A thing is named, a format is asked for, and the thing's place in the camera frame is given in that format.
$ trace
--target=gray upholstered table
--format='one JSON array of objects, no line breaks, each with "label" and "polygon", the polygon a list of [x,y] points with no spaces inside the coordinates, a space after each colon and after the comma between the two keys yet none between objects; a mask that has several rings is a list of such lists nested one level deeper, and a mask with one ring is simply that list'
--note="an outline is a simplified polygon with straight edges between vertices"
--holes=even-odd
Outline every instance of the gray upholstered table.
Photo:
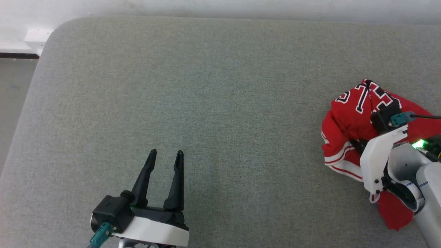
[{"label": "gray upholstered table", "polygon": [[[185,153],[191,247],[425,247],[323,165],[329,103],[363,78],[437,113],[439,26],[79,19],[48,40],[0,179],[1,247],[86,247],[93,208]],[[112,239],[107,247],[115,247]]]}]

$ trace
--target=jersey number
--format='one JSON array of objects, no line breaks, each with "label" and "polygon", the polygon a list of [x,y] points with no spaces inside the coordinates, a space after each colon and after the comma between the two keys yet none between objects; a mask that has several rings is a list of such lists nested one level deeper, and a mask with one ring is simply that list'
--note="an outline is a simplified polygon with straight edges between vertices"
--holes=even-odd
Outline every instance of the jersey number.
[{"label": "jersey number", "polygon": [[[380,103],[376,106],[376,109],[373,109],[374,112],[389,106],[393,102],[398,103],[401,108],[401,102],[398,99],[394,98],[389,92],[384,91],[382,88],[380,88],[374,82],[370,82],[369,88],[367,87],[366,84],[361,83],[361,84],[357,85],[354,89],[362,90],[362,92],[360,94],[360,98],[357,103],[357,106],[355,107],[355,110],[357,112],[359,112],[360,114],[362,114],[364,111],[363,105],[364,105],[364,102],[365,102],[367,96],[369,95],[370,91],[372,91],[376,95],[376,97],[380,100]],[[349,101],[350,95],[351,95],[351,92],[346,91],[341,96],[339,96],[337,99],[335,99],[335,101],[338,101],[341,103],[347,103]]]}]

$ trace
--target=red jersey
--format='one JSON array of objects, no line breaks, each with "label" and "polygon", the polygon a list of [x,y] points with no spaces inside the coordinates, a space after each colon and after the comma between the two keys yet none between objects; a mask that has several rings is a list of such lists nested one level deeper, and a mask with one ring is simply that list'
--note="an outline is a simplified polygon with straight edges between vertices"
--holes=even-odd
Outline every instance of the red jersey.
[{"label": "red jersey", "polygon": [[[331,110],[326,114],[321,127],[321,136],[325,140],[322,147],[325,165],[340,174],[363,181],[360,154],[350,140],[370,140],[378,136],[370,116],[394,102],[400,105],[402,112],[431,115],[417,104],[387,92],[367,79],[331,102]],[[403,141],[414,143],[440,132],[440,120],[417,118],[409,123],[408,136]]]}]

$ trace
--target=white stripe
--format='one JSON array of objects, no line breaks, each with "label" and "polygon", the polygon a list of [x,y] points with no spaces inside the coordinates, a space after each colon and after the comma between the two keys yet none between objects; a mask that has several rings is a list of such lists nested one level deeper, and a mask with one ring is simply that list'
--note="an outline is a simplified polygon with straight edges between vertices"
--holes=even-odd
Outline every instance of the white stripe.
[{"label": "white stripe", "polygon": [[326,165],[335,165],[335,164],[338,164],[338,163],[340,163],[340,162],[342,162],[343,160],[344,160],[344,157],[346,156],[346,153],[347,152],[349,152],[349,151],[351,151],[351,150],[354,150],[355,148],[354,147],[349,147],[349,148],[347,148],[345,151],[344,151],[344,153],[343,153],[343,156],[341,156],[341,158],[339,159],[339,160],[336,160],[336,161],[334,161],[334,162],[326,162],[325,161],[325,164]]},{"label": "white stripe", "polygon": [[334,160],[337,160],[337,159],[339,159],[340,157],[341,157],[341,159],[342,158],[344,158],[344,156],[342,156],[343,155],[343,153],[346,153],[346,151],[344,150],[346,147],[348,147],[348,146],[352,146],[352,144],[351,144],[351,142],[346,142],[344,145],[343,145],[343,148],[337,153],[337,154],[335,154],[335,155],[332,155],[332,156],[330,156],[330,157],[325,157],[325,162],[332,162],[332,161],[334,161]]},{"label": "white stripe", "polygon": [[326,136],[323,133],[323,131],[321,132],[321,137],[325,140],[325,144],[329,144],[329,140],[326,139]]},{"label": "white stripe", "polygon": [[351,173],[353,173],[353,174],[355,174],[355,175],[357,175],[359,177],[362,177],[362,175],[361,175],[361,168],[359,166],[357,166],[356,164],[353,164],[353,163],[351,163],[349,161],[343,160],[342,162],[340,162],[340,163],[338,163],[336,165],[329,166],[329,168],[331,168],[333,171],[335,171],[337,173],[340,173],[342,175],[348,176],[348,177],[350,177],[352,179],[355,179],[355,180],[357,180],[359,182],[363,182],[363,179],[360,179],[360,178],[358,178],[358,177],[356,177],[356,176],[354,176],[354,175],[352,175],[350,173],[337,170],[334,167],[336,167],[338,169],[343,169],[343,170],[349,171],[349,172],[351,172]]}]

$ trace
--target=white trim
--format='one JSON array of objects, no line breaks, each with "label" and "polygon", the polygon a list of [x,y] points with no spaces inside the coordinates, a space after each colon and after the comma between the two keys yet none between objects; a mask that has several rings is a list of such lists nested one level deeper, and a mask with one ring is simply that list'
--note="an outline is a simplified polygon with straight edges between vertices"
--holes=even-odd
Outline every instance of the white trim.
[{"label": "white trim", "polygon": [[321,137],[324,139],[325,144],[329,144],[329,140],[327,140],[325,134],[323,133],[323,131],[321,132]]},{"label": "white trim", "polygon": [[361,178],[362,177],[361,168],[358,165],[353,164],[347,160],[343,160],[340,163],[337,163],[334,165],[328,165],[328,167],[339,174],[348,176],[348,177],[355,179],[359,182],[363,182],[363,179]]},{"label": "white trim", "polygon": [[345,154],[348,151],[353,150],[353,149],[354,149],[354,147],[352,146],[351,142],[348,141],[343,145],[343,148],[341,148],[341,150],[337,154],[332,155],[330,157],[325,156],[325,163],[329,163],[329,162],[335,161],[337,159],[338,159],[338,161],[340,161],[344,158]]}]

